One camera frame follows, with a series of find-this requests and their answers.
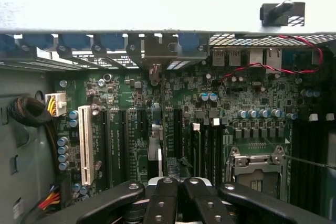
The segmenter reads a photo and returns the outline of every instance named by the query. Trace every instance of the green circuit board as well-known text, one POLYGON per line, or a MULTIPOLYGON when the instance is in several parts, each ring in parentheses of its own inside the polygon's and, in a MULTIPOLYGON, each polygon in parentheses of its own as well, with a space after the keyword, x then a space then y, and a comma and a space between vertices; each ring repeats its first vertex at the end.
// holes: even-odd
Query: green circuit board
MULTIPOLYGON (((301 91, 304 89, 319 90, 319 81, 323 72, 315 75, 299 77, 274 73, 266 74, 264 68, 241 71, 234 78, 224 78, 224 74, 235 69, 233 66, 214 67, 210 60, 181 71, 166 71, 161 83, 151 85, 146 72, 142 70, 90 70, 82 72, 66 72, 55 77, 57 92, 65 92, 67 112, 77 110, 79 106, 97 104, 100 115, 92 116, 92 137, 94 163, 101 161, 102 168, 95 171, 94 183, 90 186, 90 195, 95 195, 107 188, 116 186, 126 180, 138 180, 144 184, 148 181, 148 144, 151 136, 151 125, 160 124, 164 128, 163 147, 166 147, 165 158, 185 157, 194 163, 197 140, 200 137, 193 132, 193 123, 200 123, 205 128, 200 130, 205 137, 205 154, 220 155, 220 171, 215 161, 202 160, 206 167, 203 176, 211 177, 213 184, 225 180, 225 163, 233 146, 238 147, 241 154, 272 153, 281 145, 286 154, 291 153, 290 125, 288 113, 298 113, 319 98, 306 99, 301 91), (104 74, 111 75, 111 81, 100 87, 98 82, 104 74), (59 82, 66 80, 68 85, 61 88, 59 82), (88 90, 94 95, 88 97, 88 90), (202 94, 215 94, 202 100, 202 94), (162 120, 153 116, 153 105, 161 106, 162 120), (242 118, 239 111, 279 110, 280 117, 242 118), (140 132, 139 113, 146 116, 145 132, 140 132), (102 114, 109 124, 108 134, 103 131, 102 114), (214 129, 214 119, 219 119, 220 133, 214 129), (176 142, 177 122, 181 128, 179 141, 176 142), (127 124, 126 132, 122 132, 121 123, 127 124), (253 136, 253 129, 277 132, 274 137, 253 136), (121 135, 126 136, 121 142, 121 135), (121 145, 127 141, 127 155, 121 153, 121 145), (105 163, 111 164, 109 170, 105 163), (216 174, 222 174, 216 181, 216 174)), ((69 171, 72 183, 80 183, 80 151, 76 128, 69 126, 68 114, 57 120, 58 135, 70 139, 69 171)), ((191 165, 195 175, 195 165, 191 165)), ((287 164, 288 187, 290 185, 290 162, 287 164)))

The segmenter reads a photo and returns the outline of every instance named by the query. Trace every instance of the motherboard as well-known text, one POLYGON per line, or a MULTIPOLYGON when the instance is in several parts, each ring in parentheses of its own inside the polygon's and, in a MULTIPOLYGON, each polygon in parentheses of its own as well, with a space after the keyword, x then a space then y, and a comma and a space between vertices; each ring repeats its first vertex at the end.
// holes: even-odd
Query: motherboard
MULTIPOLYGON (((66 94, 57 144, 73 202, 156 176, 204 177, 215 187, 236 181, 289 201, 291 160, 283 157, 292 152, 292 124, 317 120, 328 73, 235 71, 251 54, 214 49, 193 66, 163 70, 160 82, 140 69, 54 76, 56 92, 66 94)), ((287 69, 316 64, 309 49, 277 57, 287 69)))

